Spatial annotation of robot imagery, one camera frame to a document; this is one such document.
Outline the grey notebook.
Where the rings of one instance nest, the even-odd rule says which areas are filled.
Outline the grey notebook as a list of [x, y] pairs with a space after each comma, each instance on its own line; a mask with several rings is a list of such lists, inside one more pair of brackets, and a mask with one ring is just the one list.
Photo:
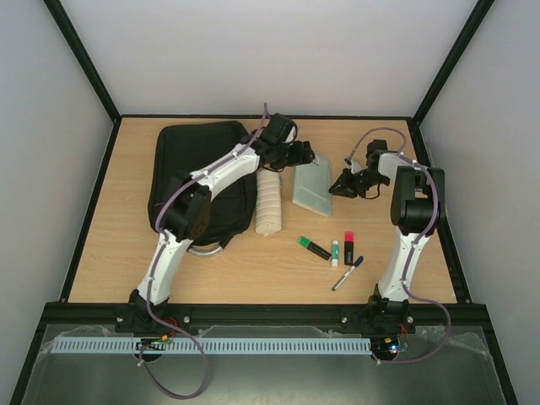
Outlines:
[[292, 203], [324, 217], [332, 215], [329, 192], [331, 163], [316, 156], [308, 165], [298, 165], [294, 171]]

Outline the cream fabric pencil case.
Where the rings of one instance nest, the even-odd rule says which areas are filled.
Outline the cream fabric pencil case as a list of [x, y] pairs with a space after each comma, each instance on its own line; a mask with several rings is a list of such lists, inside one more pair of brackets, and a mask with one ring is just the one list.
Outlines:
[[259, 170], [256, 173], [255, 231], [270, 236], [282, 229], [282, 198], [279, 173]]

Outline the black student backpack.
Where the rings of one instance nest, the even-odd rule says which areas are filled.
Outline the black student backpack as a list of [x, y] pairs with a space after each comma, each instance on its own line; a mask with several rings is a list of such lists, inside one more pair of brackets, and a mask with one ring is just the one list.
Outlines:
[[[238, 121], [168, 126], [157, 138], [148, 220], [155, 230], [161, 206], [181, 185], [179, 175], [189, 174], [222, 158], [250, 134]], [[257, 175], [248, 174], [224, 189], [211, 203], [208, 227], [193, 242], [200, 251], [219, 244], [225, 248], [250, 227], [257, 201]]]

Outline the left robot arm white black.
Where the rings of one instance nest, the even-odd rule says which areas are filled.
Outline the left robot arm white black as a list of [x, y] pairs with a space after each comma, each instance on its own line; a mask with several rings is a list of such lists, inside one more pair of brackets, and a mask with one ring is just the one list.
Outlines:
[[238, 121], [164, 128], [156, 143], [148, 219], [159, 241], [141, 283], [131, 292], [127, 328], [164, 327], [165, 307], [182, 258], [193, 246], [226, 246], [251, 222], [256, 172], [307, 165], [315, 153], [298, 126], [264, 114], [254, 132]]

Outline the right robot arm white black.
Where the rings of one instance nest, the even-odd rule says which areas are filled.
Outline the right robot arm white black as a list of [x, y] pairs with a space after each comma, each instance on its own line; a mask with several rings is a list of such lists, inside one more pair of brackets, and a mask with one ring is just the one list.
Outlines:
[[367, 198], [371, 187], [381, 185], [393, 186], [390, 218], [397, 238], [386, 271], [375, 285], [360, 321], [371, 333], [411, 332], [411, 284], [421, 253], [445, 218], [445, 172], [430, 169], [402, 151], [390, 151], [385, 140], [376, 139], [368, 144], [365, 167], [348, 156], [329, 192], [339, 197]]

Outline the pink highlighter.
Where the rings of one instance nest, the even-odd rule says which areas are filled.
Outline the pink highlighter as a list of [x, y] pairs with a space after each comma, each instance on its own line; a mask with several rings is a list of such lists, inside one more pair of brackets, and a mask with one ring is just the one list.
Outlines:
[[354, 232], [346, 231], [344, 233], [344, 264], [353, 266], [354, 264]]

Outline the white glue stick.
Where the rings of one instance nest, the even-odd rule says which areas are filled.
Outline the white glue stick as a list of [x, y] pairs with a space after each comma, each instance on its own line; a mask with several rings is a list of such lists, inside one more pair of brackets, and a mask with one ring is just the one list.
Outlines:
[[332, 253], [331, 253], [331, 267], [337, 268], [339, 264], [339, 241], [333, 240], [332, 241]]

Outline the green highlighter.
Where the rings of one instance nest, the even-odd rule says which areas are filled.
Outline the green highlighter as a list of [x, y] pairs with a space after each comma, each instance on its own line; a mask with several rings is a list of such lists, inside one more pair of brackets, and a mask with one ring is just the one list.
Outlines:
[[332, 254], [329, 251], [325, 250], [324, 248], [304, 236], [301, 236], [297, 240], [297, 242], [305, 249], [316, 254], [318, 257], [324, 259], [325, 261], [329, 260], [332, 257]]

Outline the blue capped marker pen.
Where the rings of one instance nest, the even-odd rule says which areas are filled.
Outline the blue capped marker pen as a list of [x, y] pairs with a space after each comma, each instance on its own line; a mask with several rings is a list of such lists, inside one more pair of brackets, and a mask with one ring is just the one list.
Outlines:
[[346, 271], [345, 273], [338, 279], [338, 281], [331, 287], [331, 291], [334, 292], [336, 291], [337, 289], [339, 289], [339, 287], [347, 280], [347, 278], [353, 273], [353, 271], [359, 266], [362, 264], [362, 262], [364, 261], [364, 257], [363, 256], [359, 256], [356, 261], [354, 262], [354, 264], [352, 266], [350, 266]]

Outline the black frame rail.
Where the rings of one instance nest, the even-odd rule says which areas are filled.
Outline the black frame rail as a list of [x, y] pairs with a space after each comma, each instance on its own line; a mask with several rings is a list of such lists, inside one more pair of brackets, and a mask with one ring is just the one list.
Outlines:
[[[176, 320], [178, 327], [194, 335], [212, 326], [315, 327], [322, 331], [359, 334], [365, 337], [409, 333], [421, 326], [446, 324], [443, 310], [435, 305], [411, 304], [400, 320], [369, 316], [365, 305], [189, 305], [168, 304], [163, 318]], [[166, 327], [137, 318], [129, 304], [48, 303], [38, 327], [48, 325], [106, 325], [116, 332], [157, 335]]]

